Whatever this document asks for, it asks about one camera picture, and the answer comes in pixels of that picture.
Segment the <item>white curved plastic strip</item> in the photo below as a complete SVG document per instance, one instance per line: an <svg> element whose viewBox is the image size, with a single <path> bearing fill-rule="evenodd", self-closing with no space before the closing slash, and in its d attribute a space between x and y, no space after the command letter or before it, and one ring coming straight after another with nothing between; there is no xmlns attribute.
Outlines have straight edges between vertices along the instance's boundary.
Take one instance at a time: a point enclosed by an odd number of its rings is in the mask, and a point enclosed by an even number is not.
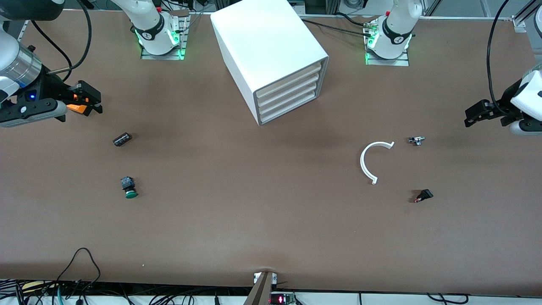
<svg viewBox="0 0 542 305"><path fill-rule="evenodd" d="M366 147L364 147L363 151L361 152L360 158L359 158L360 168L361 168L363 174L371 181L372 185L375 185L378 182L378 177L374 176L372 174L372 172L370 172L370 170L368 170L366 162L365 162L366 153L372 147L385 147L386 149L390 150L390 149L393 148L394 145L395 145L394 141L392 141L392 142L374 141L374 142L366 145Z"/></svg>

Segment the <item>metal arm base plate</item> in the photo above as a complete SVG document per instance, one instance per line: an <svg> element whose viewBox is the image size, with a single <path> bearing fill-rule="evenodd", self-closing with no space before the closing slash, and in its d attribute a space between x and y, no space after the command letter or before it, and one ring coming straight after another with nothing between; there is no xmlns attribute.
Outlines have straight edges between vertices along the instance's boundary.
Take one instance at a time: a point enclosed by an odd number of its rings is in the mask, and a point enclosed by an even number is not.
<svg viewBox="0 0 542 305"><path fill-rule="evenodd" d="M137 34L138 42L141 46L141 59L144 60L183 60L185 58L188 44L188 28L191 25L191 16L168 15L165 19L163 30L157 35L151 43L151 50L163 51L163 54L153 54L145 47L148 42L141 40L142 36Z"/></svg>
<svg viewBox="0 0 542 305"><path fill-rule="evenodd" d="M371 21L371 27L363 30L368 33L365 42L365 63L385 66L409 66L408 47L412 34L388 37L384 32L385 16Z"/></svg>

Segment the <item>orange button box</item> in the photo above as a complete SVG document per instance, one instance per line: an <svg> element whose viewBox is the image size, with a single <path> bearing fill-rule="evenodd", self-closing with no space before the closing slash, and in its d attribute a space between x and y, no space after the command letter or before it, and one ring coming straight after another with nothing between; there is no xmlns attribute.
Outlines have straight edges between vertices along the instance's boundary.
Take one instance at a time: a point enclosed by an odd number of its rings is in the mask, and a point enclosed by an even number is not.
<svg viewBox="0 0 542 305"><path fill-rule="evenodd" d="M68 110L77 114L89 116L92 111L89 98L80 94L73 94L73 97L65 103Z"/></svg>

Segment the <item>device with red display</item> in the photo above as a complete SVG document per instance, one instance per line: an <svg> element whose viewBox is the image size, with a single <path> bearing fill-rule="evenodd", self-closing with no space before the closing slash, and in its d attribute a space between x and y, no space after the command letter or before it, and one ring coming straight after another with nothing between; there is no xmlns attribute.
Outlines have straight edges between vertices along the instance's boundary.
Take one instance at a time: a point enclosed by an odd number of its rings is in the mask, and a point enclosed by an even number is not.
<svg viewBox="0 0 542 305"><path fill-rule="evenodd" d="M297 305L294 293L273 292L269 297L269 305Z"/></svg>

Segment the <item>white box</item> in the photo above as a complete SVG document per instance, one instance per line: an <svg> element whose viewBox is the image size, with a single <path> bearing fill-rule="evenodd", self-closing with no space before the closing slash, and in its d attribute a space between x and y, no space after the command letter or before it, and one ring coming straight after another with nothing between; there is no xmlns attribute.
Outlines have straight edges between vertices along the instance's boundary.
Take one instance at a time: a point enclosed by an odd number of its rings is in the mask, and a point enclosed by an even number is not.
<svg viewBox="0 0 542 305"><path fill-rule="evenodd" d="M314 91L317 88L319 78L319 73L314 72L296 78L290 77L270 85L256 93L256 104L261 109L282 105L300 95Z"/></svg>

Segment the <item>green push button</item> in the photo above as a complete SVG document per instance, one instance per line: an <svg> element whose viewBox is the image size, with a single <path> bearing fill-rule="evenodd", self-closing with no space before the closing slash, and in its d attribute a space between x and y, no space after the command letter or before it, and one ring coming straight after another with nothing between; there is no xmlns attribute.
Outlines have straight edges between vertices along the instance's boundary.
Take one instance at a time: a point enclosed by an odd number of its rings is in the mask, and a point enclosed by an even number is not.
<svg viewBox="0 0 542 305"><path fill-rule="evenodd" d="M138 193L135 188L135 183L133 178L130 176L125 176L121 179L121 186L124 191L124 196L126 199L133 199L138 196Z"/></svg>

